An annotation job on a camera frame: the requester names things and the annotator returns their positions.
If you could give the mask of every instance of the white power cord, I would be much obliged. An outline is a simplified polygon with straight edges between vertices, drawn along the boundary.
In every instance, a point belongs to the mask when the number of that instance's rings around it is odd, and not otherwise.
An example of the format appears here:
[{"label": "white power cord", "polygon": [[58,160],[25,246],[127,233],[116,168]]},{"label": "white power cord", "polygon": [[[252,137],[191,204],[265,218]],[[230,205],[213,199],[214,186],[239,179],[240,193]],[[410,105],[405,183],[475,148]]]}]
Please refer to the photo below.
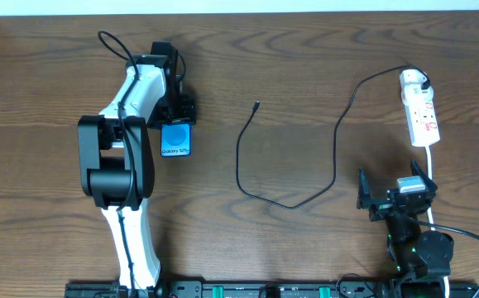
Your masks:
[{"label": "white power cord", "polygon": [[[430,180],[432,180],[432,155],[430,154],[430,146],[424,147],[425,151],[427,152],[427,175],[429,176]],[[427,215],[429,216],[429,224],[434,223],[434,218],[432,216],[432,208],[429,207],[427,210]],[[445,298],[448,298],[450,294],[450,285],[448,284],[448,277],[445,276],[443,278],[443,284],[445,285]]]}]

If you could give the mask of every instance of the blue circle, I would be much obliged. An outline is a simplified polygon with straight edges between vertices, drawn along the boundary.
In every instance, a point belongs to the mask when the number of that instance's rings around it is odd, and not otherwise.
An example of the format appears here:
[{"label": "blue circle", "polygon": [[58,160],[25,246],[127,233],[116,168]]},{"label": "blue circle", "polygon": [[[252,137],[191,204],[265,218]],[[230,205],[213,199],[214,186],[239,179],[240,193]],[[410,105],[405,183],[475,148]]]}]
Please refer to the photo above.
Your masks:
[{"label": "blue circle", "polygon": [[171,146],[178,146],[186,139],[186,131],[180,126],[169,126],[162,129],[165,134],[165,141]]}]

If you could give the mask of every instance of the white background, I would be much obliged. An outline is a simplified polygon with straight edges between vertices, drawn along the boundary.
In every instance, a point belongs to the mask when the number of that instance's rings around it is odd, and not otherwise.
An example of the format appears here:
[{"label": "white background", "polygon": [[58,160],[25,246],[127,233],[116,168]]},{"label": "white background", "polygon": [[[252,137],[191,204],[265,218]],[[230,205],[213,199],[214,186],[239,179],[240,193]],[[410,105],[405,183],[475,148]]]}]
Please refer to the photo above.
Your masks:
[{"label": "white background", "polygon": [[479,10],[479,0],[0,0],[0,16]]}]

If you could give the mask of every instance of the wood grain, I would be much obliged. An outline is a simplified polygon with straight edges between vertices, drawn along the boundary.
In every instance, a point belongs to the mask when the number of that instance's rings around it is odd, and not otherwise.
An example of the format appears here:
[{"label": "wood grain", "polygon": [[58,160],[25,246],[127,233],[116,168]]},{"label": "wood grain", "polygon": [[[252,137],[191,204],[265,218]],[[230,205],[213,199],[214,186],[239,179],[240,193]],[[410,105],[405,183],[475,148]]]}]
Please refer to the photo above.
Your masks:
[{"label": "wood grain", "polygon": [[[433,146],[436,221],[479,233],[479,12],[196,16],[0,17],[0,296],[61,297],[69,280],[112,280],[112,236],[79,185],[76,124],[106,106],[123,62],[97,41],[108,29],[133,52],[170,40],[188,64],[199,119],[193,154],[156,155],[149,213],[166,274],[207,280],[334,280],[385,276],[386,227],[355,209],[357,171],[375,192],[425,163],[410,145],[395,74],[362,86],[338,131],[338,179],[295,211],[248,199],[297,203],[333,174],[333,128],[355,84],[410,62],[436,92],[442,141]],[[160,136],[150,131],[153,152]],[[479,281],[479,243],[453,235],[452,280]]]}]

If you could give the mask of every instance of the power strip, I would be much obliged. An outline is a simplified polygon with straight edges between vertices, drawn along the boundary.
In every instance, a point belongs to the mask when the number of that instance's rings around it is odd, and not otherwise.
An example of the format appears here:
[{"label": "power strip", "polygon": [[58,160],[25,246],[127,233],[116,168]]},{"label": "power strip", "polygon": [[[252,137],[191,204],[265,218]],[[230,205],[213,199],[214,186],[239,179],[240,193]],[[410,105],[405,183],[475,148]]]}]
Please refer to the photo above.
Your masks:
[{"label": "power strip", "polygon": [[432,86],[421,89],[427,80],[418,70],[405,70],[400,75],[401,98],[405,104],[406,120],[412,146],[426,147],[439,141],[438,120],[434,112]]}]

